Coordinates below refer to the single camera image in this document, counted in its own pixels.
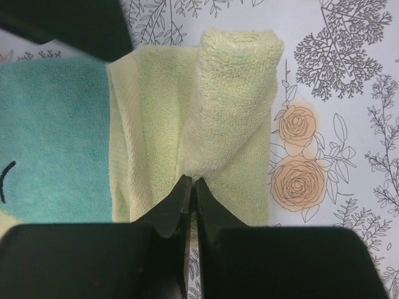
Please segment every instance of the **rose illustration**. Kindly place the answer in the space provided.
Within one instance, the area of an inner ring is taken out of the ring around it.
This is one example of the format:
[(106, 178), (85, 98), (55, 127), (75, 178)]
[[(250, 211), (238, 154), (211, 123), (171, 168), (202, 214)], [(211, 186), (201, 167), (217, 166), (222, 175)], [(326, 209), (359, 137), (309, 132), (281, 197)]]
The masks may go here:
[(316, 120), (309, 109), (291, 105), (280, 118), (279, 131), (291, 157), (302, 154), (306, 159), (314, 159), (314, 149), (317, 148), (314, 138)]
[(327, 189), (327, 173), (316, 160), (286, 157), (276, 164), (271, 194), (279, 205), (292, 212), (320, 204)]

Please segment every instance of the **yellow fabric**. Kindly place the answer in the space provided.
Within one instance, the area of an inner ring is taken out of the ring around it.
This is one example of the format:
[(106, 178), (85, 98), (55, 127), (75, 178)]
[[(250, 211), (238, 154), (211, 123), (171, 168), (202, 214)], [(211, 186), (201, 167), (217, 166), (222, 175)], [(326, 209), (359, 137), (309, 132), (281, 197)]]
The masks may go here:
[(138, 219), (187, 174), (245, 223), (267, 224), (283, 49), (271, 31), (210, 29), (198, 49), (146, 46), (108, 66), (115, 221)]
[(22, 222), (18, 219), (5, 214), (0, 211), (0, 238), (13, 226), (21, 224)]
[(108, 65), (114, 221), (134, 221), (172, 190), (196, 49), (144, 47)]

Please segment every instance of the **towel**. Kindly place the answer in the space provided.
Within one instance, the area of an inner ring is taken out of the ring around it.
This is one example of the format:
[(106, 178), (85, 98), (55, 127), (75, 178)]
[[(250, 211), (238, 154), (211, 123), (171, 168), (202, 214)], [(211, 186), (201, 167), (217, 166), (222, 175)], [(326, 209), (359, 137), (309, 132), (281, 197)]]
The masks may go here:
[(249, 225), (266, 225), (276, 67), (272, 31), (207, 30), (194, 47), (146, 46), (107, 67), (113, 219), (134, 221), (182, 174), (204, 177)]
[(88, 58), (0, 64), (0, 233), (20, 222), (111, 222), (109, 90)]

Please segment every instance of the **floral patterned surface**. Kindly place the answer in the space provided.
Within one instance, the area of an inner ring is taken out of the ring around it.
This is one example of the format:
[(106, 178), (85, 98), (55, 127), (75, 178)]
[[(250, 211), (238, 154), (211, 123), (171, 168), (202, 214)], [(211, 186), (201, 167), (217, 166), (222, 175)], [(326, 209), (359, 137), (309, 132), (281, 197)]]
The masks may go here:
[[(122, 0), (136, 46), (197, 45), (211, 26), (273, 29), (278, 66), (269, 165), (271, 225), (336, 225), (367, 246), (399, 298), (399, 2)], [(0, 62), (78, 54), (0, 32)], [(201, 298), (191, 249), (189, 298)]]

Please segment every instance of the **blue-green fabric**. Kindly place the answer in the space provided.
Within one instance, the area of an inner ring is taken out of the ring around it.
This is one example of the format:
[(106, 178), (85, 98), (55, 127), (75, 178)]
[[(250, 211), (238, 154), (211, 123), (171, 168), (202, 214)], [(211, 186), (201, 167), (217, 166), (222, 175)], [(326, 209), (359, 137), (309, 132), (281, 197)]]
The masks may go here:
[(23, 222), (111, 222), (109, 90), (88, 58), (0, 64), (0, 210)]

